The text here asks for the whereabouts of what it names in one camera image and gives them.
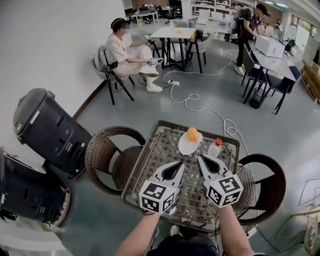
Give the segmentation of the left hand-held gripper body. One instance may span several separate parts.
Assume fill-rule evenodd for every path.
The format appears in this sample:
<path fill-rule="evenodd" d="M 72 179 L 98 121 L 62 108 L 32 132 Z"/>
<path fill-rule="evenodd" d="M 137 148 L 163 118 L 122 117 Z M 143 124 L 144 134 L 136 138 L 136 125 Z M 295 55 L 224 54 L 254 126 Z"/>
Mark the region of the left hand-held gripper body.
<path fill-rule="evenodd" d="M 177 210 L 180 183 L 180 177 L 165 179 L 158 174 L 152 176 L 139 192 L 140 208 L 155 214 L 173 215 Z"/>

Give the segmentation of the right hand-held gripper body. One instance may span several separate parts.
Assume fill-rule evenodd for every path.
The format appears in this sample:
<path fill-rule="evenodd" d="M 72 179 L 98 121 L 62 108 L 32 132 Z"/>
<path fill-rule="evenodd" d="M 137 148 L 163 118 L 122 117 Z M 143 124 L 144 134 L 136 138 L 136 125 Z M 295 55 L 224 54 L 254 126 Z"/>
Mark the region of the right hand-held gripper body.
<path fill-rule="evenodd" d="M 205 197 L 218 208 L 239 201 L 244 187 L 237 174 L 228 174 L 216 180 L 204 181 Z"/>

